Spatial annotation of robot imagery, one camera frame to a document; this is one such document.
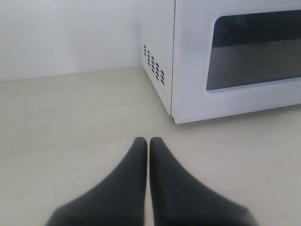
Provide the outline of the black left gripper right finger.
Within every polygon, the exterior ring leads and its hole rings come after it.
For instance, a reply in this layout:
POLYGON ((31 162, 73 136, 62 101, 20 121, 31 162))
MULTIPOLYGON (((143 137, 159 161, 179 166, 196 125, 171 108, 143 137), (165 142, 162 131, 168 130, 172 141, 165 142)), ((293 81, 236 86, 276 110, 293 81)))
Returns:
POLYGON ((150 140, 150 191, 156 226, 256 226, 249 209, 194 178, 160 137, 150 140))

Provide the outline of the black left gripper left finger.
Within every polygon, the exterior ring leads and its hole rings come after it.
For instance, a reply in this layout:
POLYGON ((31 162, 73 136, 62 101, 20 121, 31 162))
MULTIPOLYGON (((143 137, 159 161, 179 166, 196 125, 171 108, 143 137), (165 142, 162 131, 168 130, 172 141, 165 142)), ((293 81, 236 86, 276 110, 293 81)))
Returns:
POLYGON ((57 208, 48 226, 143 226, 147 141, 134 139, 117 167, 99 184, 57 208))

